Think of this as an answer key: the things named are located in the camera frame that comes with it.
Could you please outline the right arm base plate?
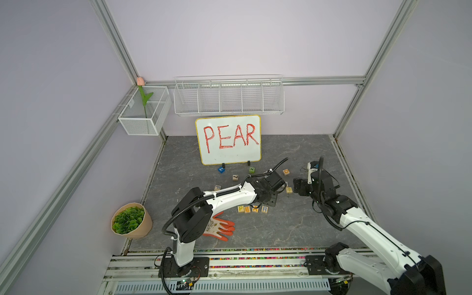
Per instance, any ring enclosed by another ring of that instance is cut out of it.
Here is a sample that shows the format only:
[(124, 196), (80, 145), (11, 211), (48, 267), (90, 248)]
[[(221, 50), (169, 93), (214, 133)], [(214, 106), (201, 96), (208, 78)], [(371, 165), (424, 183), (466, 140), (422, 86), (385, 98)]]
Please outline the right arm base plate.
[(348, 275), (349, 272), (342, 270), (337, 264), (325, 261), (324, 255), (307, 255), (303, 266), (309, 275)]

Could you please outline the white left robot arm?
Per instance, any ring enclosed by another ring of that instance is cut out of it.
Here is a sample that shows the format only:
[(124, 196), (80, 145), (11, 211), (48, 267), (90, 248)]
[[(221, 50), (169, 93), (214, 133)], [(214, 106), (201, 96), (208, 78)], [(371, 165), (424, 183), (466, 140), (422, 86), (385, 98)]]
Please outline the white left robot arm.
[(283, 178), (272, 169), (260, 175), (249, 175), (240, 184), (218, 191), (192, 188), (162, 227), (162, 233), (173, 242), (172, 258), (176, 265), (192, 264), (195, 241), (204, 235), (218, 214), (238, 206), (273, 207), (285, 188)]

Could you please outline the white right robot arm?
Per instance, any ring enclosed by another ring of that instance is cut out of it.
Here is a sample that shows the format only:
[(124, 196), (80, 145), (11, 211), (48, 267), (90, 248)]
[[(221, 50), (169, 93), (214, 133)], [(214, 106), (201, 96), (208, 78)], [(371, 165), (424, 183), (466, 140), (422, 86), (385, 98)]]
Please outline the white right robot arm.
[(307, 164), (307, 178), (293, 181), (295, 193), (310, 197), (313, 209), (331, 226), (354, 234), (380, 259), (377, 263), (338, 242), (324, 252), (325, 270), (330, 274), (355, 274), (387, 295), (446, 294), (441, 263), (405, 246), (376, 224), (355, 201), (338, 194), (336, 179), (323, 168), (323, 161), (321, 157)]

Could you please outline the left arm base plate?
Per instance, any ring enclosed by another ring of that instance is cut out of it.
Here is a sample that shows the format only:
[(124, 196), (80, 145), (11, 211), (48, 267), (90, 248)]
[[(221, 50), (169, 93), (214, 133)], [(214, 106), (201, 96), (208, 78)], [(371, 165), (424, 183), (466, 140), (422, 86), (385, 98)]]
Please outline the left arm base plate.
[(208, 257), (194, 257), (187, 265), (179, 266), (174, 257), (164, 258), (159, 270), (159, 277), (207, 277), (210, 270), (210, 259)]

